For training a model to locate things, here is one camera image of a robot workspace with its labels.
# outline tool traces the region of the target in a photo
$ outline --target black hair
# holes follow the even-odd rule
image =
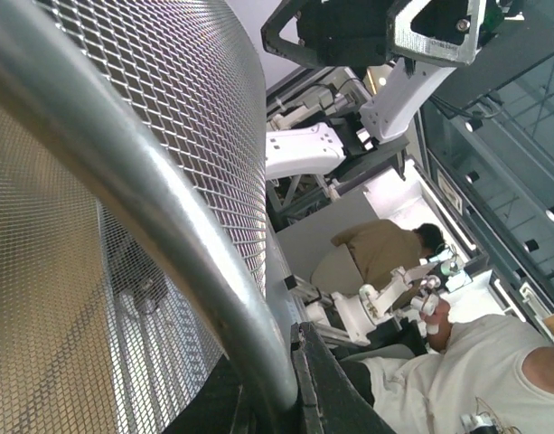
[[[435,224],[424,223],[413,232],[421,238],[421,246],[431,250],[431,256],[438,255],[446,246],[443,233]]]

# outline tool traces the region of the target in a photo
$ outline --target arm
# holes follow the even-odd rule
[[[357,226],[353,226],[352,228],[349,228],[345,231],[339,232],[331,239],[331,243],[334,245],[334,247],[339,247],[341,244],[348,244],[359,232],[366,231],[371,226],[374,226],[379,222],[380,221],[366,222],[363,224],[358,224]]]
[[[442,352],[447,348],[447,341],[451,336],[452,324],[448,319],[450,310],[449,303],[441,299],[432,316],[421,314],[421,319],[426,323],[439,325],[439,332],[436,335],[427,335],[429,345],[438,352]]]

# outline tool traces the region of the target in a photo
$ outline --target seated person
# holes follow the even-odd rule
[[[443,234],[435,224],[425,223],[406,231],[391,220],[357,225],[337,234],[331,243],[335,247],[347,245],[363,281],[377,290],[391,282],[392,270],[413,269],[420,259],[437,255],[445,246]],[[403,306],[413,296],[404,295],[396,305]]]
[[[355,389],[398,433],[463,433],[460,417],[487,414],[499,432],[554,433],[554,345],[513,316],[450,324],[441,300],[426,316],[441,354],[341,362]]]

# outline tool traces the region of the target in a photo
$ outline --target person in brown shirt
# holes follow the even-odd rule
[[[445,246],[435,224],[425,223],[406,231],[390,220],[354,226],[337,234],[331,243],[335,247],[347,245],[363,281],[378,291],[391,282],[392,270],[412,269],[420,259],[435,256]]]

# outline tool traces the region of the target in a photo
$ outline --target person in white shirt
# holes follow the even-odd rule
[[[428,324],[439,354],[341,362],[357,391],[398,434],[463,434],[461,416],[489,415],[501,433],[554,433],[554,345],[512,316],[450,324],[441,300]]]

